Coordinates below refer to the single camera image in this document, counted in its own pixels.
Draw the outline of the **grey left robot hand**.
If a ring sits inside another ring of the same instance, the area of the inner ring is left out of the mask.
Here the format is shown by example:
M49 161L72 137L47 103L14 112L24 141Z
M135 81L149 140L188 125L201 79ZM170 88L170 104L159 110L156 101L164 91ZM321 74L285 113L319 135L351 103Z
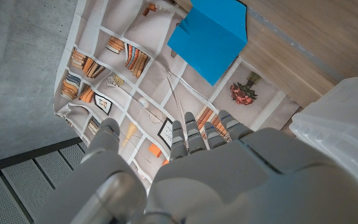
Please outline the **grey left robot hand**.
M272 128L252 131L227 111L198 129L172 125L169 163L149 189L119 155L105 119L79 166L53 191L37 223L358 223L358 181L334 160Z

